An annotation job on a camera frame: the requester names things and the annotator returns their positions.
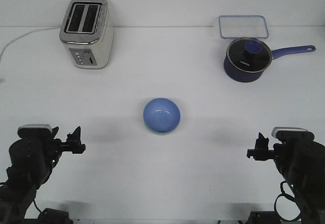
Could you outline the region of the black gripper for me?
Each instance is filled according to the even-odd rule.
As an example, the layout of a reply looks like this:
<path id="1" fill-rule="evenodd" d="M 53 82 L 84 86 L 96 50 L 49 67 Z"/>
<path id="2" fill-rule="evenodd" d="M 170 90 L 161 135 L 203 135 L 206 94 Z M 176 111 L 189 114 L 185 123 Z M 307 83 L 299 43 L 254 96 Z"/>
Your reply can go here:
<path id="1" fill-rule="evenodd" d="M 269 149 L 269 138 L 258 134 L 254 149 L 248 149 L 246 156 L 255 161 L 267 161 L 272 159 L 276 167 L 289 167 L 292 160 L 292 144 L 273 145 L 273 150 Z"/>
<path id="2" fill-rule="evenodd" d="M 81 143 L 81 127 L 78 126 L 72 133 L 67 134 L 67 140 L 47 139 L 44 144 L 45 158 L 60 158 L 63 152 L 82 154 L 86 149 Z"/>

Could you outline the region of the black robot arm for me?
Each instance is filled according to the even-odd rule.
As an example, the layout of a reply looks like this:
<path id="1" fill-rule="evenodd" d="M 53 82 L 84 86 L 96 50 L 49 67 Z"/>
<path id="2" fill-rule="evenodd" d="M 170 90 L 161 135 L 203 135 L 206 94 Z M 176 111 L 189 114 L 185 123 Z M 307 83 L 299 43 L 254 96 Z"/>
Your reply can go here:
<path id="1" fill-rule="evenodd" d="M 304 129 L 276 127 L 272 136 L 279 142 L 269 149 L 269 139 L 259 133 L 254 149 L 247 157 L 256 161 L 273 160 L 293 195 L 281 195 L 293 201 L 302 223 L 324 223 L 324 145 Z"/>
<path id="2" fill-rule="evenodd" d="M 82 154 L 81 128 L 67 135 L 66 141 L 55 136 L 58 127 L 26 124 L 17 130 L 19 140 L 9 148 L 11 166 L 8 179 L 1 183 L 1 223 L 73 223 L 67 211 L 46 208 L 36 219 L 25 218 L 35 204 L 37 190 L 48 181 L 63 152 Z"/>

